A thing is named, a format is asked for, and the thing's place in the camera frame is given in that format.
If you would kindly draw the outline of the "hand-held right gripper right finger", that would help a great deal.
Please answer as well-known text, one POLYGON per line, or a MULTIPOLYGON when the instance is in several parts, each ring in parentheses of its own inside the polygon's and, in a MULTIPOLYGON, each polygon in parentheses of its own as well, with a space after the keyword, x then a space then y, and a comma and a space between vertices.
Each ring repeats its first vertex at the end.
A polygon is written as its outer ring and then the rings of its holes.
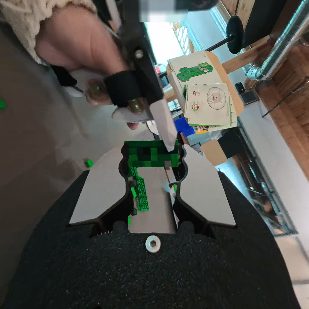
POLYGON ((179 224, 191 222, 195 229, 208 225, 236 227, 218 171, 200 153, 183 145, 183 178, 177 185, 173 211, 179 224))

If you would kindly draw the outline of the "narrow green lego creeper body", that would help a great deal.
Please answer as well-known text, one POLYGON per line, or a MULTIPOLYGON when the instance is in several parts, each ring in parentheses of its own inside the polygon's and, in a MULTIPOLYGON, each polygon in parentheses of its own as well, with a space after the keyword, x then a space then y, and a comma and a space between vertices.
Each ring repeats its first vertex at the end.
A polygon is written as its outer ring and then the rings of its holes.
POLYGON ((179 148, 176 139, 174 149, 168 151, 162 140, 148 141, 125 141, 124 145, 129 151, 128 177, 137 175, 137 168, 140 167, 178 167, 179 148))

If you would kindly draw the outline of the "instruction sheet with creeper picture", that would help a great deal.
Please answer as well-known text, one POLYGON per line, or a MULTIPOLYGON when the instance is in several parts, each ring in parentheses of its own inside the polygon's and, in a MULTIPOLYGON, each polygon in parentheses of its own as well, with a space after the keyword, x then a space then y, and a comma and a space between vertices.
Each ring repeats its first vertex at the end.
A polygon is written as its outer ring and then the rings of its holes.
POLYGON ((190 83, 207 84, 217 77, 214 65, 205 51, 169 59, 168 64, 181 86, 190 83))

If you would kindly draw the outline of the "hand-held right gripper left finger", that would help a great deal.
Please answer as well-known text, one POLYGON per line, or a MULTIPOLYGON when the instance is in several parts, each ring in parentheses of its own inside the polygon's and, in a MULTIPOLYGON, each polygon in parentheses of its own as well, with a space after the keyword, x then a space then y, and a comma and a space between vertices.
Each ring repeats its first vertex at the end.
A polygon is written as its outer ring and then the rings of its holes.
POLYGON ((117 221, 129 223, 134 208, 129 185, 129 150, 125 144, 104 154, 90 168, 69 225, 97 224, 103 233, 111 232, 117 221))

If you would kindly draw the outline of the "person's left forearm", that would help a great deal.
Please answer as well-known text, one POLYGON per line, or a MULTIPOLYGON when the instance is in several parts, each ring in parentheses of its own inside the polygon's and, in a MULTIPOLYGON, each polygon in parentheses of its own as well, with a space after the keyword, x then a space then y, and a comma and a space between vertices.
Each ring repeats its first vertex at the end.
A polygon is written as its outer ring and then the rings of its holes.
POLYGON ((35 62, 47 63, 36 53, 36 36, 41 22, 50 18, 55 8, 68 4, 83 6, 97 15, 97 8, 91 0, 1 0, 1 16, 12 28, 19 42, 35 62))

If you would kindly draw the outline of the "person's left hand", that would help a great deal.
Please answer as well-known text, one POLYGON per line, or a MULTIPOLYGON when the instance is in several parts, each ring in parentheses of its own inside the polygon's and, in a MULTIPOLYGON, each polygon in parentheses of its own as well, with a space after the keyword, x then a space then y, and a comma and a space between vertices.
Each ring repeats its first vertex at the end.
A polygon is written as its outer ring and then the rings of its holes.
POLYGON ((90 8, 72 2, 38 6, 36 17, 40 18, 36 53, 51 65, 60 85, 71 95, 86 97, 92 105, 112 105, 102 77, 86 81, 83 90, 70 75, 84 69, 110 77, 129 70, 103 22, 90 8))

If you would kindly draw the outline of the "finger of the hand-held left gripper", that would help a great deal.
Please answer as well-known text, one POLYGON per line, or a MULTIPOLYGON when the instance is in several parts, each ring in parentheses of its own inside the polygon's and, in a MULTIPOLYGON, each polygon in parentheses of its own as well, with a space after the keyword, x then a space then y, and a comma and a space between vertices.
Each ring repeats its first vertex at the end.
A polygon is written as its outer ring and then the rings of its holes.
POLYGON ((150 104, 150 113, 167 151, 172 152, 175 148, 177 130, 166 99, 163 98, 150 104))

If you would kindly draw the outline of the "blue plastic block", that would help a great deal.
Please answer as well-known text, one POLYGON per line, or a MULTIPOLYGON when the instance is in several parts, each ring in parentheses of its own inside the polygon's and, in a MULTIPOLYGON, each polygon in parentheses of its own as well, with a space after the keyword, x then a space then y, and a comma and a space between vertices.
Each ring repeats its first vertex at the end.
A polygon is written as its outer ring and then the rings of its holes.
POLYGON ((184 117, 174 120, 177 132, 182 133, 184 137, 195 134, 195 129, 190 126, 184 117))

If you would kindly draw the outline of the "wide green lego plate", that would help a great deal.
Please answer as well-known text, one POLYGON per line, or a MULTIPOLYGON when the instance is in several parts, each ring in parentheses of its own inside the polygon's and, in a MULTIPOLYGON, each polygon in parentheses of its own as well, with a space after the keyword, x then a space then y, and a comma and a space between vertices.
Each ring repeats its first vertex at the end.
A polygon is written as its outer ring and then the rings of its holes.
POLYGON ((149 211, 148 198, 146 194, 145 181, 141 176, 135 176, 137 206, 139 211, 149 211))

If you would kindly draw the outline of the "black floor lamp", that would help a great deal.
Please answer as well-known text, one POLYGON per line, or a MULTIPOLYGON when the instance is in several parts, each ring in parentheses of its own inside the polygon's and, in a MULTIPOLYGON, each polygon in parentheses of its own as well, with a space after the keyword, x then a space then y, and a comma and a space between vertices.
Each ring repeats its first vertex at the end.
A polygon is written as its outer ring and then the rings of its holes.
POLYGON ((233 15, 226 26, 226 38, 213 46, 206 49, 206 52, 211 52, 220 46, 227 44, 227 48, 232 54, 240 52, 243 44, 244 28, 241 19, 237 15, 233 15))

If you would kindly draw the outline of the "large silver ventilation duct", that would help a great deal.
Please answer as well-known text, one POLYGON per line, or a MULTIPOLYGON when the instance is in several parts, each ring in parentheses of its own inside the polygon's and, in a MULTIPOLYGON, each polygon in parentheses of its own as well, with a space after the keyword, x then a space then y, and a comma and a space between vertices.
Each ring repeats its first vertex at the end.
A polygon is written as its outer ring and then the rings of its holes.
POLYGON ((248 79, 264 81, 271 78, 286 60, 291 49, 303 35, 309 24, 309 1, 303 0, 295 10, 286 28, 276 40, 261 66, 250 63, 243 67, 248 79))

